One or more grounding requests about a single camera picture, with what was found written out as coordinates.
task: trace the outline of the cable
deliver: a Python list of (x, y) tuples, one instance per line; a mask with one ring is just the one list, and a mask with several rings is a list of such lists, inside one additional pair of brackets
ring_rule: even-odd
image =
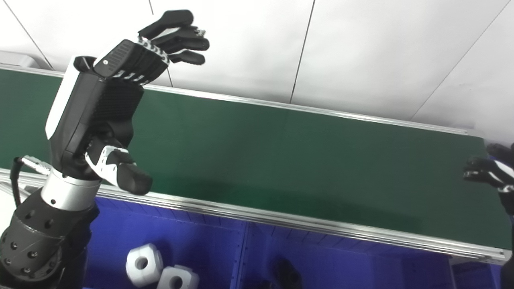
[(22, 170), (23, 166), (21, 159), (21, 157), (15, 157), (12, 160), (11, 173), (9, 175), (11, 179), (12, 196), (14, 197), (16, 208), (22, 203), (20, 198), (20, 188), (18, 186), (18, 178), (20, 177), (20, 171)]

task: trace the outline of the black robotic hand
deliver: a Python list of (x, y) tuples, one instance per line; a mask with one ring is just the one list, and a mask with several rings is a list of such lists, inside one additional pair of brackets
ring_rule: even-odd
[(143, 86), (171, 63), (202, 65), (209, 41), (192, 26), (189, 10), (166, 11), (133, 38), (98, 58), (77, 57), (68, 66), (48, 116), (52, 166), (77, 179), (105, 179), (128, 192), (149, 192), (152, 178), (126, 149)]
[(95, 61), (94, 71), (103, 77), (127, 79), (145, 85), (159, 77), (170, 62), (195, 65), (205, 63), (205, 31), (191, 26), (189, 10), (166, 11), (162, 17), (141, 29), (134, 39), (124, 39)]
[[(498, 189), (500, 201), (507, 214), (514, 220), (514, 143), (511, 148), (501, 144), (487, 146), (489, 159), (472, 157), (464, 167), (464, 179), (487, 183)], [(514, 227), (512, 228), (514, 248)], [(514, 288), (514, 261), (512, 258), (501, 270), (502, 289)]]

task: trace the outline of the silver metal joint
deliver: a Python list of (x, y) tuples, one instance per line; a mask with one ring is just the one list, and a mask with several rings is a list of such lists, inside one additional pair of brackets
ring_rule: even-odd
[(26, 156), (22, 157), (20, 159), (20, 161), (24, 165), (28, 166), (32, 170), (34, 170), (42, 175), (49, 175), (50, 171), (52, 169), (52, 166), (49, 163), (39, 160), (33, 156), (26, 155)]
[(91, 206), (100, 189), (101, 180), (81, 180), (52, 168), (41, 198), (50, 206), (66, 211), (82, 211)]
[(196, 33), (197, 36), (199, 37), (203, 37), (205, 35), (205, 30), (201, 30), (201, 29), (196, 29), (194, 31)]

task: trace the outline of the screw hole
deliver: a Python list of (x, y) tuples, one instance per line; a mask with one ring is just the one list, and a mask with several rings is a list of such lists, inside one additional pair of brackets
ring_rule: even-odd
[(148, 266), (148, 259), (146, 257), (139, 257), (136, 260), (136, 268), (138, 270), (143, 270)]
[(182, 278), (179, 277), (179, 276), (175, 276), (173, 278), (171, 278), (170, 280), (170, 288), (171, 289), (180, 289), (182, 288)]
[(48, 220), (45, 222), (45, 229), (50, 229), (53, 225), (53, 220)]
[(32, 218), (34, 216), (34, 214), (35, 214), (34, 210), (30, 211), (27, 215), (25, 215), (25, 219), (28, 220), (28, 219)]

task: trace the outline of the metal frame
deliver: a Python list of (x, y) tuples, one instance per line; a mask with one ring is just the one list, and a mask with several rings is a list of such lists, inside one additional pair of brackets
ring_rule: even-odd
[[(22, 172), (20, 174), (19, 183), (21, 186), (41, 187), (45, 184), (45, 180), (46, 176), (44, 175)], [(0, 182), (10, 182), (9, 170), (0, 169)], [(192, 198), (171, 196), (155, 192), (150, 192), (144, 196), (137, 196), (109, 185), (102, 185), (98, 196), (160, 208), (184, 210), (225, 218), (270, 224), (274, 226), (332, 234), (365, 241), (380, 242), (413, 249), (421, 249), (470, 258), (475, 261), (485, 261), (488, 263), (502, 264), (506, 262), (512, 254), (510, 250), (423, 236), (419, 234), (344, 222), (327, 221), (235, 205), (200, 201)]]
[[(37, 68), (24, 68), (24, 67), (2, 65), (2, 64), (0, 64), (0, 69), (19, 71), (19, 72), (25, 72), (25, 73), (31, 73), (31, 74), (38, 74), (38, 75), (54, 76), (54, 77), (63, 77), (64, 76), (64, 73), (60, 72), (60, 71), (37, 69)], [(476, 137), (484, 136), (484, 134), (482, 132), (476, 131), (476, 130), (471, 130), (471, 129), (455, 129), (455, 128), (442, 127), (440, 125), (432, 125), (432, 124), (425, 124), (425, 123), (419, 123), (419, 122), (411, 122), (411, 121), (404, 121), (404, 120), (397, 120), (397, 119), (390, 119), (390, 118), (383, 118), (383, 117), (346, 113), (346, 112), (326, 110), (326, 109), (320, 109), (320, 108), (316, 108), (316, 107), (303, 106), (303, 105), (290, 104), (290, 103), (274, 102), (274, 101), (268, 101), (268, 100), (222, 95), (222, 94), (200, 92), (200, 91), (191, 91), (188, 89), (174, 88), (174, 87), (167, 87), (167, 86), (160, 86), (160, 85), (149, 84), (149, 85), (145, 85), (144, 87), (146, 89), (153, 90), (153, 91), (159, 91), (159, 92), (174, 93), (174, 94), (188, 95), (188, 96), (194, 96), (194, 97), (200, 97), (200, 98), (224, 100), (224, 101), (239, 102), (239, 103), (246, 103), (246, 104), (262, 105), (262, 106), (268, 106), (268, 107), (275, 107), (275, 108), (279, 108), (279, 109), (301, 111), (301, 112), (308, 112), (308, 113), (315, 113), (315, 114), (323, 114), (323, 115), (342, 117), (342, 118), (348, 118), (348, 119), (356, 119), (356, 120), (369, 121), (369, 122), (375, 122), (375, 123), (398, 125), (401, 127), (408, 127), (408, 128), (414, 128), (414, 129), (422, 129), (422, 130), (459, 134), (459, 135), (469, 135), (469, 136), (476, 136)]]

